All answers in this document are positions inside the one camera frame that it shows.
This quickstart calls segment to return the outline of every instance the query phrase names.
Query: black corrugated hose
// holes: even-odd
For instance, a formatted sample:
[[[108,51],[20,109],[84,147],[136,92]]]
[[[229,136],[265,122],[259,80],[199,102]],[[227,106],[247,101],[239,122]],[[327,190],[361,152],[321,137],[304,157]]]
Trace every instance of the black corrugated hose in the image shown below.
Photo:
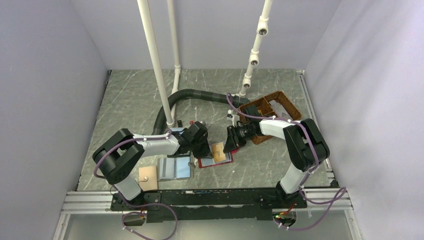
[[[168,97],[169,108],[172,108],[178,101],[183,99],[201,99],[209,102],[218,102],[222,104],[228,104],[227,97],[225,94],[219,94],[210,91],[202,91],[195,89],[182,89],[174,92],[171,96]],[[249,103],[249,99],[245,97],[233,97],[232,104],[238,108],[243,104]],[[167,123],[167,118],[165,116],[164,107],[162,106],[157,114],[156,121],[154,122],[152,135],[162,134],[165,130]]]

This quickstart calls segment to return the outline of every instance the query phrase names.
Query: marble table top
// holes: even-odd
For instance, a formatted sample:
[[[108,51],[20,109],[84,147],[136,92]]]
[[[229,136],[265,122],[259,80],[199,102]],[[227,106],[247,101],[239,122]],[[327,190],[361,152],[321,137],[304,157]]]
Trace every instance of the marble table top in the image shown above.
[[[179,89],[197,89],[214,93],[238,93],[245,69],[183,69]],[[174,70],[162,71],[167,94],[171,93]],[[252,84],[247,91],[251,101],[275,91],[283,91],[302,113],[310,118],[305,93],[299,75],[294,69],[255,69]],[[153,70],[114,70],[111,73],[91,143],[82,168],[78,191],[105,191],[110,185],[93,176],[93,152],[121,128],[133,134],[150,135],[161,104]],[[210,144],[225,142],[227,104],[198,99],[181,100],[176,105],[175,119],[184,127],[191,120],[205,121]],[[164,155],[144,157],[138,161],[131,176],[138,179],[138,168],[157,165]],[[233,155],[234,162],[206,168],[195,168],[193,177],[160,181],[159,189],[235,189],[275,187],[290,166],[289,153],[284,140],[272,138],[259,145],[248,142]],[[325,166],[321,164],[308,179],[307,187],[329,186]]]

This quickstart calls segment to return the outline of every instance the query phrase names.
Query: robotic hand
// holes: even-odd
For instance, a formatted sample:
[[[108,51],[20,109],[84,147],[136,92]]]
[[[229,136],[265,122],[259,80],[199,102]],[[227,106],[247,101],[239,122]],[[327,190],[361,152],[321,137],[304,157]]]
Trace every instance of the robotic hand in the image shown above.
[[[109,154],[100,164],[99,169],[107,182],[114,185],[127,200],[132,200],[142,193],[138,183],[130,176],[140,158],[156,155],[179,155],[191,151],[195,158],[211,155],[208,144],[208,130],[200,122],[194,122],[182,131],[173,131],[163,136],[147,136],[132,134],[123,128],[116,132],[108,141],[99,147],[92,158],[97,164],[113,147],[128,141],[119,149]]]
[[[243,113],[250,116],[261,117],[256,106],[249,106]],[[282,200],[297,195],[299,185],[308,174],[308,170],[315,165],[315,159],[311,146],[306,142],[306,137],[301,128],[293,123],[282,120],[267,120],[246,118],[247,122],[239,126],[227,127],[227,140],[224,146],[224,153],[231,152],[244,146],[248,139],[253,136],[274,136],[285,140],[291,165],[285,176],[277,183],[276,188]],[[300,121],[309,135],[312,145],[318,156],[319,164],[330,156],[330,149],[320,133],[314,120],[308,118]]]

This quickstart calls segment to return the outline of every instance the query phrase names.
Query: white pipe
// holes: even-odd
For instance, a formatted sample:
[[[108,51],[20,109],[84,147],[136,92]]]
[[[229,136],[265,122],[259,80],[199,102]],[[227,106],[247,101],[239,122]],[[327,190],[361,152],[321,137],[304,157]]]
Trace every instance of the white pipe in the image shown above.
[[[256,28],[256,37],[254,39],[253,48],[250,51],[249,64],[246,73],[244,74],[240,92],[241,97],[246,96],[246,90],[251,87],[251,78],[253,67],[259,64],[259,47],[261,46],[262,38],[268,34],[268,20],[270,17],[271,5],[273,0],[265,0],[263,4],[262,14],[259,17],[259,22]]]
[[[177,26],[175,24],[175,10],[174,10],[174,0],[167,0],[168,3],[168,16],[169,16],[169,26],[171,29],[171,39],[172,39],[172,49],[173,49],[173,60],[174,60],[174,79],[172,86],[172,94],[178,91],[178,83],[180,81],[181,65],[180,57],[178,54],[178,41],[177,41]],[[175,105],[171,109],[172,122],[175,123]]]
[[[161,62],[159,61],[158,48],[156,46],[155,33],[153,32],[152,18],[150,16],[148,0],[137,0],[140,10],[141,21],[143,22],[144,33],[147,40],[148,51],[151,63],[153,64],[154,75],[156,76],[157,88],[162,100],[163,110],[166,116],[166,124],[174,125],[171,116],[170,104],[168,102],[167,91],[165,89],[164,77],[162,76]]]

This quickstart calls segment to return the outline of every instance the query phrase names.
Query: beige wallet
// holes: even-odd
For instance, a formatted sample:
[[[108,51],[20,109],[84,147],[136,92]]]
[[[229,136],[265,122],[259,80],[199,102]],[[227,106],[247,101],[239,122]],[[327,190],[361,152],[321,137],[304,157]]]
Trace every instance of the beige wallet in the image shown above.
[[[156,166],[145,166],[138,169],[138,184],[146,192],[158,190],[158,172]]]

